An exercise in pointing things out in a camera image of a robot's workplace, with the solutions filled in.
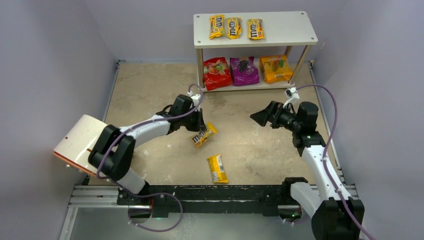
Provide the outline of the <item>yellow M&M bag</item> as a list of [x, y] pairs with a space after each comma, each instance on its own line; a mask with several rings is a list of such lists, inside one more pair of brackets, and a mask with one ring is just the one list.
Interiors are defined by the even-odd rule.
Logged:
[[217, 14], [209, 17], [209, 39], [220, 38], [225, 35], [224, 14]]
[[191, 140], [196, 148], [200, 148], [211, 136], [215, 135], [217, 130], [211, 122], [206, 123], [206, 130], [198, 132], [191, 136]]

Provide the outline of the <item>purple candy bag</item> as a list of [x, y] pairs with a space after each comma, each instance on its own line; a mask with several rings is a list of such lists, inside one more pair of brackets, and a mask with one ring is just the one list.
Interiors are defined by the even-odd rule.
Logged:
[[230, 73], [236, 87], [255, 85], [260, 82], [259, 70], [254, 57], [230, 58]]

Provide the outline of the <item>orange candy bag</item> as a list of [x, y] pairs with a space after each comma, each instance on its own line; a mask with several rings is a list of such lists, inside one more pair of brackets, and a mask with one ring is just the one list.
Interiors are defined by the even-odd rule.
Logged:
[[262, 56], [259, 59], [263, 80], [267, 84], [288, 82], [293, 76], [286, 55]]

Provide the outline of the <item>yellow candy bag front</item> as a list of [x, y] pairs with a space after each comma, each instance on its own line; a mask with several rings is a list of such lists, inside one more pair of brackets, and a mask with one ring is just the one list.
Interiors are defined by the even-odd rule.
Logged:
[[228, 184], [229, 179], [224, 169], [224, 165], [222, 162], [222, 155], [217, 154], [217, 155], [211, 156], [207, 158], [207, 161], [208, 161], [211, 176], [212, 176], [212, 182], [214, 184]]

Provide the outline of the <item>yellow candy bag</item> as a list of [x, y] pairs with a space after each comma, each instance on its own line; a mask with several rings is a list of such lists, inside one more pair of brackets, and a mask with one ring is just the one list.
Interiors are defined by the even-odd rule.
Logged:
[[229, 179], [224, 169], [224, 165], [222, 162], [222, 155], [217, 154], [217, 155], [211, 156], [207, 158], [207, 161], [208, 161], [211, 176], [212, 176], [212, 182], [214, 184], [228, 184]]
[[229, 17], [226, 19], [226, 26], [227, 26], [227, 37], [230, 40], [235, 40], [240, 38], [240, 35], [242, 33], [241, 28], [241, 18], [240, 17]]

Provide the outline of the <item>red candy bag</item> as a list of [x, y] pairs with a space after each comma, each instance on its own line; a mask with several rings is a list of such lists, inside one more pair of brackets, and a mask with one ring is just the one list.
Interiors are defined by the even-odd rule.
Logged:
[[215, 57], [203, 62], [203, 83], [208, 91], [233, 84], [225, 57]]

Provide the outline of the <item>yellow candy bag back-side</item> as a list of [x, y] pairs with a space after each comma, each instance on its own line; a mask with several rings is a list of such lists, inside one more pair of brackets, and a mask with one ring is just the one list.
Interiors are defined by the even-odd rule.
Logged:
[[250, 40], [262, 40], [265, 38], [263, 20], [260, 18], [250, 18], [247, 20], [248, 38]]

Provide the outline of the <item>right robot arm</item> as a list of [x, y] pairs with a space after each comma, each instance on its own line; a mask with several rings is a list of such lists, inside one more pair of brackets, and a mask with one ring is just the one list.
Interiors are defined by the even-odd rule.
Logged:
[[319, 108], [308, 101], [301, 102], [297, 112], [281, 102], [269, 105], [250, 115], [257, 124], [285, 128], [292, 133], [292, 142], [315, 179], [317, 192], [299, 178], [286, 179], [289, 196], [297, 201], [311, 218], [312, 233], [317, 240], [358, 240], [365, 213], [361, 200], [353, 199], [338, 177], [327, 145], [316, 130]]

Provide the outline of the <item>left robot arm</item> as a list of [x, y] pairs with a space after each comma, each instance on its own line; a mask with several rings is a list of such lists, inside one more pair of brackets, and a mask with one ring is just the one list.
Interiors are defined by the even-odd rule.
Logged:
[[110, 179], [133, 194], [147, 195], [148, 183], [131, 168], [134, 150], [181, 127], [191, 132], [204, 131], [202, 100], [202, 94], [180, 94], [173, 104], [145, 121], [124, 127], [111, 124], [104, 127], [88, 157], [96, 176]]

